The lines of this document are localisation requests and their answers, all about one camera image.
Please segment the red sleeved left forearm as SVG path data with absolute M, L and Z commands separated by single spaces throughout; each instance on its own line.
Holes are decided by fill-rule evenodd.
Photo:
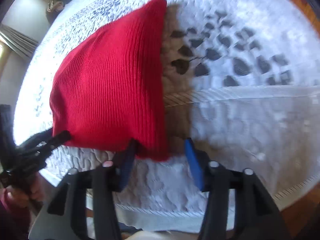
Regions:
M 6 189 L 1 191 L 1 239 L 28 239 L 31 223 L 28 204 L 20 207 L 9 198 Z

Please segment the left hand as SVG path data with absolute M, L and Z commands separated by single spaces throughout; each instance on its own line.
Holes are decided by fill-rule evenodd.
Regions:
M 18 207 L 25 208 L 30 200 L 41 202 L 44 199 L 43 188 L 41 185 L 41 175 L 37 172 L 31 182 L 27 184 L 27 193 L 20 188 L 9 186 L 6 188 L 9 200 Z

